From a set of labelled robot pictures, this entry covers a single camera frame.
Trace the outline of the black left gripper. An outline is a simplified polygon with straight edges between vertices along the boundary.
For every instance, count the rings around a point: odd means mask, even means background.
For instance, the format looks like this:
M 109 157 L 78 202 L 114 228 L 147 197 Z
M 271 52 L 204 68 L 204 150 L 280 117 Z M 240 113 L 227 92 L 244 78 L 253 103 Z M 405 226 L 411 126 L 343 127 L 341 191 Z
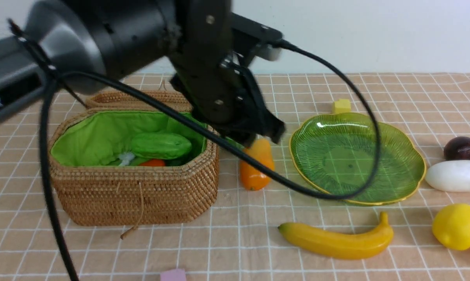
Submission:
M 233 50 L 230 0 L 176 0 L 181 37 L 169 56 L 171 79 L 193 106 L 193 116 L 222 137 L 250 146 L 257 135 L 280 142 L 285 123 L 265 104 L 249 66 Z

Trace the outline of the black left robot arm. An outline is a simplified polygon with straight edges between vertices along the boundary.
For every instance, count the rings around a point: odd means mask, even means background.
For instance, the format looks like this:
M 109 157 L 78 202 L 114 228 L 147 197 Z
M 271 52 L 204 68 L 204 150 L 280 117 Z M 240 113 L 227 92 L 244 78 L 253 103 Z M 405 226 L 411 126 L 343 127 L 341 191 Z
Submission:
M 39 0 L 12 31 L 0 39 L 0 123 L 40 100 L 55 74 L 120 80 L 167 57 L 198 121 L 244 146 L 285 132 L 248 68 L 276 60 L 270 45 L 283 35 L 234 14 L 230 0 Z

